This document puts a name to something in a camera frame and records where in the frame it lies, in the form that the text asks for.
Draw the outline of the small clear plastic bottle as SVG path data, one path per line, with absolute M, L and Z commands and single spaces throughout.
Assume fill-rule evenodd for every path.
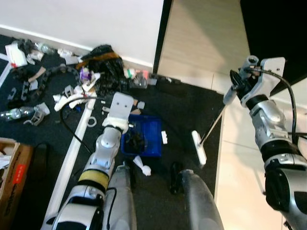
M 35 47 L 44 54 L 53 54 L 57 52 L 54 48 L 44 43 L 35 43 Z

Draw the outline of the white crumpled paper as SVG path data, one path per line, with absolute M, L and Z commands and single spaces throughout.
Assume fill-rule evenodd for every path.
M 132 160 L 136 166 L 138 166 L 141 170 L 141 172 L 146 176 L 149 177 L 152 175 L 152 170 L 149 166 L 146 166 L 144 162 L 142 161 L 142 158 L 140 156 L 135 156 Z

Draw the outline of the blue plastic dustpan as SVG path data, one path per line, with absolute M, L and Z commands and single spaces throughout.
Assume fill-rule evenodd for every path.
M 127 156 L 162 155 L 162 121 L 157 116 L 130 115 L 129 130 L 121 136 L 120 150 Z

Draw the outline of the silver robot leg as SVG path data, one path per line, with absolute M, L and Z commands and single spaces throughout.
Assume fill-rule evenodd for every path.
M 224 230 L 223 221 L 211 191 L 204 180 L 182 163 L 171 164 L 170 192 L 186 195 L 191 230 Z
M 106 191 L 103 230 L 136 230 L 137 219 L 131 190 L 131 168 L 117 166 Z

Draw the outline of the silver left robot leg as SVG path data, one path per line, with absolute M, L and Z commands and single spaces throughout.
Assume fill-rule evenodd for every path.
M 131 168 L 117 166 L 106 191 L 103 230 L 136 230 L 137 219 L 131 190 Z

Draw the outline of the white plastic scrap pile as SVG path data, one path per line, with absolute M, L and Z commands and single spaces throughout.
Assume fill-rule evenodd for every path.
M 55 101 L 53 110 L 55 110 L 55 112 L 59 112 L 59 110 L 66 105 L 68 105 L 70 109 L 74 109 L 76 105 L 86 103 L 88 101 L 88 99 L 83 98 L 92 98 L 94 96 L 96 96 L 94 88 L 83 88 L 82 86 L 77 86 L 72 90 L 72 94 L 70 96 L 66 96 L 64 94 L 53 95 L 52 98 Z

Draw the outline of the white carton with red print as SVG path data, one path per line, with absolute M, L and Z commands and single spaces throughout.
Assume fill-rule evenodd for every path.
M 18 48 L 18 44 L 6 45 L 5 48 L 11 67 L 19 68 L 29 64 L 25 53 Z

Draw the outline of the black garbage bag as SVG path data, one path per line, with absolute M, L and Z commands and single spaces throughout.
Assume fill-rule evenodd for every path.
M 124 74 L 124 63 L 110 45 L 100 45 L 81 57 L 81 63 L 76 69 L 88 68 L 88 70 L 101 74 L 94 84 L 98 96 L 112 96 L 115 92 L 127 92 L 129 81 Z

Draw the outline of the crushed clear plastic container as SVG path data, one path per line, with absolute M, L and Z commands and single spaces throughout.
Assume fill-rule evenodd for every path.
M 132 75 L 131 88 L 136 89 L 146 89 L 148 86 L 148 76 L 147 71 L 138 71 Z

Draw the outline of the black cabinet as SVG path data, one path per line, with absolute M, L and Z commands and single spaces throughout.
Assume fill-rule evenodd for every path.
M 302 13 L 292 0 L 239 0 L 248 50 L 259 59 L 284 57 L 283 78 L 292 85 L 307 77 L 307 38 Z

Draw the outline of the brown cardboard box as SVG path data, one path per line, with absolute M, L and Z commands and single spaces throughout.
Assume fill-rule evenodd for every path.
M 0 138 L 0 221 L 14 216 L 32 154 L 33 147 Z

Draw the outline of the silver right robot leg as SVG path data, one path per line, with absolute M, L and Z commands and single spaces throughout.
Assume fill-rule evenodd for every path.
M 223 221 L 211 191 L 204 180 L 182 163 L 171 164 L 170 192 L 186 195 L 191 230 L 224 230 Z

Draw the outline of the purple can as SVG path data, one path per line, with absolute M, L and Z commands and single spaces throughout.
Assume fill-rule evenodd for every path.
M 91 71 L 86 67 L 81 68 L 79 73 L 79 79 L 82 84 L 89 84 L 90 81 L 92 81 Z

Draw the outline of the grey plastic bracket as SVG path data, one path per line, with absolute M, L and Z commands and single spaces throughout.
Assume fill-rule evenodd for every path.
M 46 103 L 40 103 L 34 107 L 34 114 L 33 117 L 30 120 L 26 120 L 23 122 L 24 125 L 29 124 L 33 126 L 39 125 L 42 120 L 50 114 L 50 109 L 48 108 L 48 105 Z

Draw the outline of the grey handled white hand brush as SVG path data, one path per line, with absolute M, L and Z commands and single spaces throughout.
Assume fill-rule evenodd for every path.
M 250 69 L 252 67 L 255 67 L 258 64 L 258 61 L 259 61 L 258 57 L 254 56 L 254 55 L 248 56 L 246 61 L 244 62 L 244 64 L 237 70 L 237 72 L 239 72 L 241 69 Z M 236 92 L 232 89 L 232 86 L 233 86 L 233 84 L 230 86 L 228 92 L 226 92 L 226 94 L 224 94 L 223 101 L 222 101 L 223 105 L 222 105 L 221 109 L 219 109 L 219 111 L 218 111 L 217 118 L 209 125 L 209 130 L 203 135 L 200 135 L 195 130 L 193 130 L 191 132 L 191 136 L 193 138 L 195 151 L 197 152 L 200 167 L 204 167 L 204 165 L 207 162 L 207 156 L 206 156 L 206 153 L 205 153 L 205 150 L 204 150 L 204 142 L 211 135 L 211 132 L 216 127 L 217 123 L 219 123 L 219 121 L 221 120 L 222 115 L 224 113 L 224 110 L 236 98 Z

